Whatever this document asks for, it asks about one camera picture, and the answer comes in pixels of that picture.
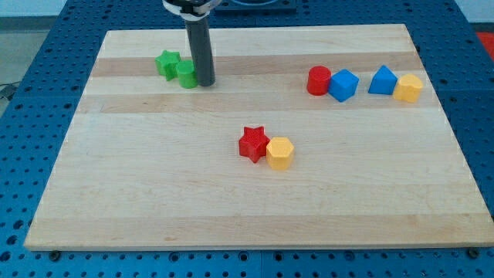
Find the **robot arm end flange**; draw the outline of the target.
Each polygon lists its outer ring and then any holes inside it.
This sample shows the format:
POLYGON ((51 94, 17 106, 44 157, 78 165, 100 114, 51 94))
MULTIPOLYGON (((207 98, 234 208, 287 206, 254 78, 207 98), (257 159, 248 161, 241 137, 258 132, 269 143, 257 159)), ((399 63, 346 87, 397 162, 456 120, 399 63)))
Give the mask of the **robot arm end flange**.
POLYGON ((166 10, 174 15, 179 15, 185 21, 198 21, 203 19, 211 10, 222 3, 222 0, 163 0, 166 10))

